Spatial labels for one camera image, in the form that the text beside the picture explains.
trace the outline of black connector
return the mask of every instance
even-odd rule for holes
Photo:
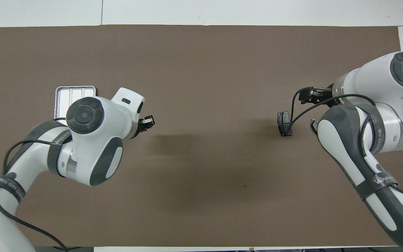
[[[291,136],[291,129],[287,131],[290,126],[290,116],[288,111],[278,112],[278,129],[280,130],[281,136]]]
[[[155,120],[153,119],[152,115],[146,116],[144,119],[139,119],[138,128],[136,129],[135,135],[131,139],[135,138],[139,133],[152,128],[153,125],[155,125]]]
[[[305,88],[299,92],[298,100],[301,104],[313,103],[317,104],[326,99],[332,98],[332,90],[331,88],[323,88],[323,87],[315,87],[312,86],[310,88]],[[329,107],[332,107],[334,102],[330,102],[327,104]]]

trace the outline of brown mat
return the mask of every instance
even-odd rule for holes
[[[41,174],[16,215],[68,246],[394,245],[309,128],[327,107],[290,138],[276,115],[298,89],[399,50],[396,27],[0,28],[0,169],[53,117],[58,86],[132,89],[157,122],[107,182]],[[403,151],[377,157],[403,188]]]

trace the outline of end effector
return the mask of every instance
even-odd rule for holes
[[[153,116],[140,119],[143,105],[144,97],[126,88],[120,88],[111,100],[93,96],[74,102],[66,114],[69,130],[62,133],[71,134],[72,141],[63,142],[55,156],[56,170],[50,170],[90,186],[109,179],[120,163],[122,140],[155,124]]]
[[[376,102],[387,137],[382,152],[403,149],[403,51],[379,57],[340,77],[332,96],[362,94]],[[344,105],[368,103],[359,97],[340,99]]]

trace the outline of black strap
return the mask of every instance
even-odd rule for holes
[[[21,203],[21,200],[26,195],[26,191],[24,188],[15,180],[16,174],[11,172],[7,175],[0,174],[0,188],[11,193],[18,201]]]
[[[58,171],[58,159],[60,155],[60,150],[63,146],[63,144],[69,142],[71,140],[71,131],[69,129],[63,131],[60,133],[52,142],[49,147],[49,152],[48,152],[48,169],[50,172],[52,172],[55,175],[60,175]]]
[[[398,184],[395,178],[389,172],[382,171],[375,174],[370,179],[361,182],[360,185],[357,185],[355,190],[357,190],[360,199],[364,200],[377,190],[393,184]]]
[[[380,112],[376,106],[369,104],[359,104],[356,105],[356,107],[359,107],[360,109],[365,111],[371,120],[371,124],[374,130],[374,140],[373,144],[371,145],[370,151],[371,154],[376,155],[380,152],[380,150],[382,150],[383,145],[385,144],[385,125],[383,124],[382,116],[380,115]]]

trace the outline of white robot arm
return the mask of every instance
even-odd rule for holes
[[[122,156],[122,139],[155,124],[152,116],[139,119],[143,103],[141,95],[120,88],[111,100],[94,96],[73,103],[66,115],[69,126],[47,121],[29,132],[8,165],[5,160],[0,174],[1,252],[35,251],[9,217],[38,174],[49,170],[90,186],[114,174]]]
[[[310,94],[325,96],[322,91],[310,90]],[[351,94],[375,103],[342,97]],[[318,139],[388,236],[403,248],[403,190],[373,156],[403,149],[403,52],[387,54],[345,74],[333,84],[330,96],[323,100],[331,108],[315,122]],[[334,97],[342,98],[333,104]]]

